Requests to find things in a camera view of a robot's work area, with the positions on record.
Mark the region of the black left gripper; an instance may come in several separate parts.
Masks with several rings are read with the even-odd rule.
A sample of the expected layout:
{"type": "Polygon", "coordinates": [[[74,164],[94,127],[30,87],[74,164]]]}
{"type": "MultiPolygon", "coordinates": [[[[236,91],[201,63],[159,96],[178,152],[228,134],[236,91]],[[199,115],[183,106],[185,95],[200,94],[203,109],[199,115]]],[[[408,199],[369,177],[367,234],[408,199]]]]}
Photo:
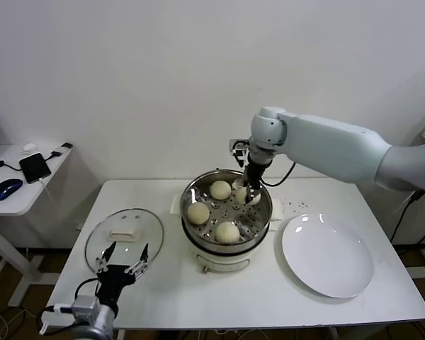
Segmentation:
{"type": "Polygon", "coordinates": [[[116,305],[122,290],[143,276],[149,266],[148,246],[148,244],[145,245],[140,260],[129,267],[108,266],[115,250],[114,242],[102,252],[100,257],[96,258],[96,275],[100,282],[96,296],[102,305],[116,305]]]}

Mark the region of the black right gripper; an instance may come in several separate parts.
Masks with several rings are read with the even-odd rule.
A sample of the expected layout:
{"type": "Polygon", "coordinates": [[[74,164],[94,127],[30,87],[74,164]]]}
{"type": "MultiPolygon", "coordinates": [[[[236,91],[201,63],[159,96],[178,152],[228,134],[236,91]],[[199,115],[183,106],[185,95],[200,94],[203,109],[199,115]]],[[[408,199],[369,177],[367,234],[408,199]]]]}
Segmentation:
{"type": "Polygon", "coordinates": [[[259,202],[261,177],[263,176],[267,167],[268,164],[247,164],[244,172],[244,180],[242,181],[242,190],[246,192],[247,205],[256,205],[259,202]]]}

